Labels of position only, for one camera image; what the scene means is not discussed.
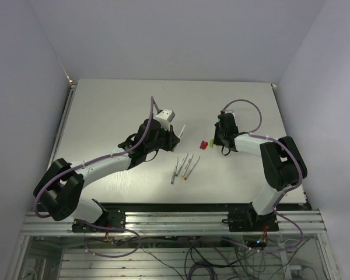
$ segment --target wall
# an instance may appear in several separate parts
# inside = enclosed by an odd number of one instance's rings
[[[325,0],[31,0],[72,79],[278,83]]]
[[[44,173],[68,91],[25,0],[0,1],[0,279]]]
[[[306,190],[350,279],[350,0],[328,0],[277,88],[307,163]]]

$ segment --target marker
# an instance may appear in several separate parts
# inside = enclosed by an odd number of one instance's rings
[[[181,175],[181,178],[184,178],[184,176],[187,174],[189,165],[191,164],[191,162],[192,162],[192,160],[193,160],[193,156],[194,156],[194,154],[192,154],[191,158],[188,159],[187,165],[185,166],[185,169],[184,169],[184,174]]]
[[[181,138],[181,136],[183,135],[183,132],[184,132],[184,129],[186,128],[187,124],[184,124],[183,125],[183,128],[181,129],[180,131],[180,134],[179,134],[179,139]]]
[[[177,164],[178,163],[179,163],[179,157],[177,157],[176,165],[175,165],[175,168],[174,168],[174,172],[173,172],[173,175],[171,176],[171,185],[174,184],[175,174],[176,174],[176,169],[177,169]]]
[[[200,161],[200,156],[198,157],[198,160],[196,161],[196,163],[193,165],[192,169],[189,171],[188,175],[185,176],[185,180],[189,178],[189,176],[191,175],[192,171],[194,170],[194,168],[196,167],[197,163]]]
[[[181,161],[180,163],[180,167],[179,167],[179,170],[176,172],[175,176],[177,177],[179,174],[180,174],[180,171],[181,169],[183,168],[186,160],[187,160],[187,157],[188,157],[188,153],[185,155],[185,158]]]

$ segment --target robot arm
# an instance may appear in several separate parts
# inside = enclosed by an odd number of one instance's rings
[[[270,215],[282,195],[299,180],[298,171],[289,155],[274,142],[257,139],[246,132],[239,133],[232,113],[222,113],[215,124],[214,144],[234,152],[246,152],[262,158],[266,182],[259,195],[252,201],[252,217],[257,220]],[[306,165],[298,151],[294,140],[285,136],[278,139],[286,146],[297,160],[303,178],[307,176]]]
[[[151,152],[158,152],[160,149],[173,151],[180,142],[170,124],[174,116],[175,113],[171,110],[160,111],[153,117],[143,141],[135,149],[132,147],[138,144],[143,137],[148,119],[140,125],[136,134],[130,135],[118,147],[109,151],[108,155],[93,160],[71,163],[63,158],[55,160],[35,188],[34,196],[36,197],[45,184],[55,176],[69,170],[70,172],[67,172],[59,180],[55,180],[46,189],[40,197],[40,204],[55,221],[72,216],[74,219],[82,219],[106,226],[110,223],[109,213],[97,201],[81,198],[82,190],[92,182],[109,174],[140,165]],[[73,170],[73,167],[80,165],[83,166],[81,169]]]

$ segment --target white wall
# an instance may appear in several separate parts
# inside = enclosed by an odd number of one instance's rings
[[[31,0],[72,79],[278,83],[325,0]]]
[[[0,279],[49,160],[68,80],[25,0],[0,0]]]
[[[278,85],[289,134],[309,170],[305,188],[350,279],[350,0],[328,0]]]

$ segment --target white table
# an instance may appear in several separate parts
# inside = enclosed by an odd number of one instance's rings
[[[82,196],[120,203],[251,202],[265,183],[261,159],[234,152],[223,156],[218,146],[206,150],[199,147],[202,140],[210,142],[214,137],[217,115],[234,99],[249,99],[261,109],[263,123],[257,134],[285,136],[269,83],[81,79],[55,158],[71,162],[106,154],[137,132],[148,118],[151,95],[161,109],[175,111],[172,124],[176,134],[187,123],[175,152],[160,150],[152,162],[95,181]],[[253,106],[234,103],[229,109],[235,111],[240,131],[258,124]],[[187,152],[194,153],[195,159],[201,156],[201,160],[187,181],[177,178],[171,185],[176,157],[180,161]],[[303,188],[290,192],[282,202],[305,203]]]

